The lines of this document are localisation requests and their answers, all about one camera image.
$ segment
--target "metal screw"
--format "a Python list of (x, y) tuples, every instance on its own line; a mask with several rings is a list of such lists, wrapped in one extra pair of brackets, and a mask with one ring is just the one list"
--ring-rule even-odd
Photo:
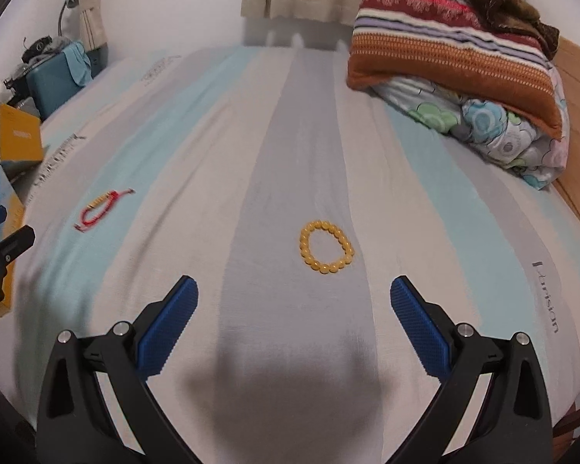
[(114, 325), (114, 328), (112, 328), (112, 331), (114, 332), (114, 334), (117, 334), (118, 336), (124, 336), (129, 332), (130, 329), (131, 329), (131, 325), (128, 322), (121, 321), (121, 322), (116, 323)]
[(521, 331), (516, 335), (516, 340), (520, 345), (529, 345), (529, 343), (531, 342), (528, 335), (526, 333), (522, 333)]
[(70, 331), (64, 330), (58, 334), (58, 342), (67, 343), (69, 340), (71, 340), (71, 332)]
[(458, 333), (465, 338), (468, 338), (475, 334), (475, 329), (470, 324), (462, 323), (461, 325), (458, 325)]

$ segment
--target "bed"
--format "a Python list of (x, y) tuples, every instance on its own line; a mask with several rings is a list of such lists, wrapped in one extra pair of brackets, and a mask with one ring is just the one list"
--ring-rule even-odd
[[(17, 184), (37, 242), (0, 320), (0, 386), (22, 413), (34, 421), (60, 330), (105, 333), (183, 274), (200, 303), (149, 386), (204, 462), (391, 456), (438, 389), (390, 306), (401, 274), (455, 322), (526, 331), (553, 421), (566, 413), (580, 392), (580, 222), (552, 187), (350, 91), (347, 60), (240, 46), (130, 57), (44, 124), (45, 162)], [(93, 229), (73, 227), (129, 188)], [(356, 249), (339, 273), (300, 257), (300, 229), (319, 218)], [(339, 256), (324, 235), (312, 249)]]

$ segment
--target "light blue stripe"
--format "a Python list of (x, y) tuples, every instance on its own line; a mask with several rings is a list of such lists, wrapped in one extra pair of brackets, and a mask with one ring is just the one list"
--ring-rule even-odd
[(578, 275), (580, 277), (580, 225), (575, 228), (572, 221), (578, 221), (573, 217), (569, 220), (562, 214), (555, 204), (555, 198), (552, 198), (545, 190), (533, 190), (532, 197), (539, 206), (543, 215), (551, 221), (557, 232), (558, 239), (564, 246), (567, 254), (573, 261)]
[[(20, 379), (20, 385), (28, 386), (35, 403), (56, 333), (61, 328), (79, 336), (87, 333), (94, 296), (149, 188), (193, 127), (232, 87), (257, 52), (253, 48), (235, 49), (199, 80), (177, 92), (139, 128), (134, 127), (135, 134), (102, 168), (71, 213), (35, 285), (37, 313), (24, 317), (26, 328), (37, 337), (32, 345), (22, 348), (20, 371), (25, 378)], [(93, 229), (80, 233), (73, 228), (81, 209), (95, 197), (110, 189), (128, 188), (135, 189), (136, 194), (122, 198)]]
[[(436, 131), (388, 106), (391, 125), (455, 248), (469, 295), (481, 316), (479, 331), (510, 339), (524, 330), (539, 342), (535, 297), (512, 246), (472, 182), (456, 165)], [(429, 239), (418, 239), (429, 243)], [(424, 295), (438, 302), (438, 295)], [(537, 350), (537, 355), (545, 353)]]
[[(68, 105), (60, 107), (60, 111), (63, 109), (70, 110), (69, 117), (64, 122), (61, 121), (61, 125), (56, 131), (52, 131), (48, 135), (43, 134), (46, 155), (51, 155), (52, 152), (56, 151), (71, 134), (78, 132), (101, 110), (116, 103), (133, 84), (139, 82), (147, 71), (164, 56), (165, 53), (162, 51), (151, 52), (143, 57), (136, 66), (129, 68), (118, 78), (102, 78), (99, 76), (85, 90), (80, 91), (80, 95), (86, 96), (85, 103), (73, 108)], [(116, 72), (112, 71), (102, 72), (101, 74), (104, 75), (106, 73), (108, 76), (116, 74)], [(46, 123), (51, 123), (58, 113), (57, 111), (53, 114)]]

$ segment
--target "yellow box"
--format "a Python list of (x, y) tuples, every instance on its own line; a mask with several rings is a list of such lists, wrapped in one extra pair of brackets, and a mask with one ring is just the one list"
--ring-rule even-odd
[(43, 160), (41, 120), (7, 104), (0, 106), (0, 165), (14, 177)]

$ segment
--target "yellow beaded bracelet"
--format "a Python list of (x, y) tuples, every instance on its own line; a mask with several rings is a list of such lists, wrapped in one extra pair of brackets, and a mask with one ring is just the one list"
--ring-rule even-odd
[[(324, 230), (325, 232), (332, 234), (344, 250), (344, 256), (330, 264), (321, 263), (316, 260), (309, 249), (309, 236), (314, 230)], [(328, 221), (316, 220), (307, 223), (303, 227), (303, 230), (300, 231), (299, 249), (300, 255), (303, 257), (303, 260), (305, 260), (305, 263), (312, 267), (312, 269), (318, 270), (321, 274), (335, 274), (353, 262), (354, 249), (352, 244), (350, 244), (350, 241), (348, 241), (348, 238), (341, 228)]]

